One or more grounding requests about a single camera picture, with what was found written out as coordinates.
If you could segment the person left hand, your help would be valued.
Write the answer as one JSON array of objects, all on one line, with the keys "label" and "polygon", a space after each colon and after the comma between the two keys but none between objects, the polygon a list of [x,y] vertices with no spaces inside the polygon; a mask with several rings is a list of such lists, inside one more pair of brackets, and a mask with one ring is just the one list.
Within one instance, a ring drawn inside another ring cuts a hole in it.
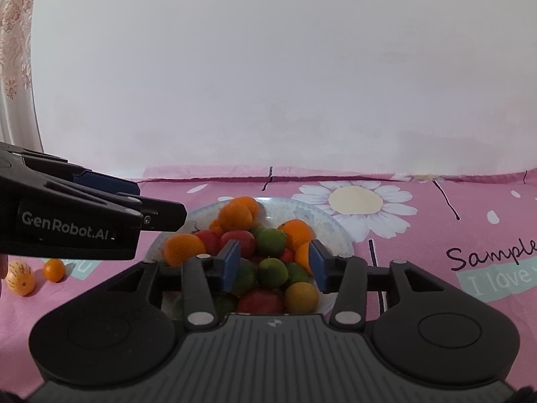
[{"label": "person left hand", "polygon": [[0,255],[0,293],[2,292],[2,281],[8,272],[8,255]]}]

